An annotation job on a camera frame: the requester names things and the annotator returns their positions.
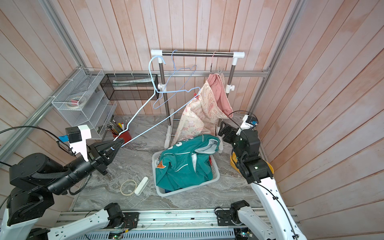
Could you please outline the green jacket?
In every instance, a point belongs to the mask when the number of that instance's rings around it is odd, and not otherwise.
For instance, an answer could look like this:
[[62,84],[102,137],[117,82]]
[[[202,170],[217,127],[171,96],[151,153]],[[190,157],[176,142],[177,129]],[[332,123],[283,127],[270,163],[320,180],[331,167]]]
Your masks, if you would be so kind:
[[173,192],[213,180],[210,157],[219,150],[220,142],[215,136],[200,135],[164,150],[155,166],[156,186]]

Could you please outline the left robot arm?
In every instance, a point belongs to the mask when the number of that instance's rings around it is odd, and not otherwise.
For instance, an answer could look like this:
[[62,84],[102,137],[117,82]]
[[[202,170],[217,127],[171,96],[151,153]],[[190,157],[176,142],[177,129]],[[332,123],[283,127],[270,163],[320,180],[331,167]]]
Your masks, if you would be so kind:
[[35,229],[45,211],[54,205],[55,195],[66,195],[76,183],[94,171],[107,174],[124,140],[99,142],[86,147],[86,157],[80,156],[66,166],[42,153],[25,157],[9,169],[14,186],[7,201],[1,224],[2,240],[74,240],[91,231],[117,228],[125,215],[119,204],[110,203],[93,215],[51,229]]

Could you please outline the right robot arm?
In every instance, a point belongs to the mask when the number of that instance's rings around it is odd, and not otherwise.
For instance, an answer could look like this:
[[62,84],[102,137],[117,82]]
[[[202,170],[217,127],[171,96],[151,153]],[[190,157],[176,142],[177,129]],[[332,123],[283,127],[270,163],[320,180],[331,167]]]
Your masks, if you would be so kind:
[[232,222],[245,225],[258,240],[305,240],[279,192],[273,168],[259,154],[261,142],[257,131],[222,123],[218,135],[231,144],[236,167],[258,196],[269,219],[267,224],[246,201],[238,201],[230,208]]

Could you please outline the red pencil cup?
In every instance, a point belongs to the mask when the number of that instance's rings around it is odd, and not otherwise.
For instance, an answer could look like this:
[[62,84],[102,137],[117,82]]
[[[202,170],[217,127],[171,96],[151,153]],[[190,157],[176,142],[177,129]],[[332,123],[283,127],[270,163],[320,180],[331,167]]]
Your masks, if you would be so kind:
[[123,139],[124,144],[128,143],[132,137],[129,130],[122,131],[120,134],[113,134],[114,138]]

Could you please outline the white plastic laundry basket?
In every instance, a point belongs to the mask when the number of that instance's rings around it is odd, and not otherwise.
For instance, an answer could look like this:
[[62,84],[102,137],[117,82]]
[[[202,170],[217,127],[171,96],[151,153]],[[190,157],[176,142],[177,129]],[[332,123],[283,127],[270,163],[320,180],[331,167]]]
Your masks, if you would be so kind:
[[220,179],[220,173],[219,173],[219,169],[218,169],[218,165],[216,163],[216,160],[215,160],[213,155],[210,155],[210,163],[211,163],[211,169],[212,169],[212,173],[213,173],[213,179],[212,180],[206,181],[206,182],[201,183],[200,185],[197,185],[197,186],[191,186],[188,188],[183,188],[183,189],[180,189],[177,191],[171,191],[171,192],[166,193],[166,191],[164,189],[158,187],[156,184],[156,166],[159,163],[159,157],[160,157],[161,153],[162,153],[162,151],[159,151],[159,152],[155,152],[152,155],[152,169],[153,169],[153,178],[154,178],[154,183],[155,183],[155,187],[156,187],[156,192],[162,198],[169,197],[169,196],[179,194],[182,192],[190,191],[190,190],[193,190],[193,189],[205,186],[205,185],[209,185],[209,184],[217,182]]

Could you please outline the white remote-like bar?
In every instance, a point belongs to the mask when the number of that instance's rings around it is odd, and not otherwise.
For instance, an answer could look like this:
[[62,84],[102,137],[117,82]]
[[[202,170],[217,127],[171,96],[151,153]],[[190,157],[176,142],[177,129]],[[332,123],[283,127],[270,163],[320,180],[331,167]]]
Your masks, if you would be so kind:
[[146,188],[146,186],[148,185],[149,183],[149,178],[148,177],[144,177],[141,182],[138,184],[138,186],[136,187],[135,191],[134,191],[134,194],[136,196],[139,196],[143,190]]

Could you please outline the cream pink print jacket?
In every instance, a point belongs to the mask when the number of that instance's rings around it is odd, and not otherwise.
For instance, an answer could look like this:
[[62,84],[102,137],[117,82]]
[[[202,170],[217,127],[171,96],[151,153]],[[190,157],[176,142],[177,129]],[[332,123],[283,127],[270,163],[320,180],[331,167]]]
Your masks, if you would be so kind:
[[199,94],[185,107],[172,144],[200,135],[216,136],[220,119],[233,117],[233,109],[224,87],[223,74],[211,74]]

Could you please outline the tape roll on shelf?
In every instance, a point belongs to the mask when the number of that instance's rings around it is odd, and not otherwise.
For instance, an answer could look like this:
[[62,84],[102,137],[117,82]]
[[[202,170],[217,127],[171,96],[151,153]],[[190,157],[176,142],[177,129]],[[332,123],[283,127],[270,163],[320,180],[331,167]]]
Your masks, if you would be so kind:
[[82,96],[75,96],[72,97],[67,103],[65,103],[65,106],[67,109],[75,110],[82,108],[86,104],[86,99]]

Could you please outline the black mesh basket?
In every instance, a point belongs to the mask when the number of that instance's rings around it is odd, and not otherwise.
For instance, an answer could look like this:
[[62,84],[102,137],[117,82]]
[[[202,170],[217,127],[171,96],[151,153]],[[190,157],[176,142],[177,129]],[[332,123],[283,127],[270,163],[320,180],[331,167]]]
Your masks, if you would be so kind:
[[106,74],[100,85],[112,101],[146,101],[155,93],[159,97],[158,76],[150,74]]

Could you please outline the white clothes rack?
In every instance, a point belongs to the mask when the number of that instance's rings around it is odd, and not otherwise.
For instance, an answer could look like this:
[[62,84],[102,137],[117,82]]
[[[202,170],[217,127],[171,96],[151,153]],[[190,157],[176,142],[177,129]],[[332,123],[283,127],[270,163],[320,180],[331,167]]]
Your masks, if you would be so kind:
[[171,144],[171,138],[172,138],[172,130],[173,130],[173,124],[174,124],[174,114],[178,112],[178,110],[170,109],[169,108],[169,97],[168,94],[177,94],[181,92],[190,92],[190,90],[184,90],[183,88],[180,88],[177,91],[168,91],[167,90],[167,84],[168,82],[165,80],[165,72],[164,72],[164,64],[165,61],[163,59],[164,56],[170,56],[173,57],[210,57],[210,58],[231,58],[232,59],[232,66],[228,77],[227,85],[225,86],[225,93],[226,95],[229,95],[231,91],[235,90],[235,86],[232,85],[232,80],[234,77],[235,68],[237,65],[238,59],[243,59],[245,57],[244,52],[197,52],[197,51],[163,51],[163,50],[151,50],[151,56],[154,60],[155,58],[158,58],[159,62],[159,68],[160,68],[160,77],[161,77],[161,83],[158,85],[158,87],[154,87],[155,93],[159,94],[159,98],[164,99],[164,104],[166,108],[166,120],[168,121],[168,129],[165,139],[165,148],[168,148]]

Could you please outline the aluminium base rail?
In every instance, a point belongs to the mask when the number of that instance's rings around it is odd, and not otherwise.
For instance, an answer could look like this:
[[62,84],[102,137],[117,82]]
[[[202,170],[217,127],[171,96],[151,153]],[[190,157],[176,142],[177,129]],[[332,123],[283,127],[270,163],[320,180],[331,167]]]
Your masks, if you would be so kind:
[[239,226],[219,226],[214,209],[124,211],[115,229],[92,230],[80,240],[240,240]]

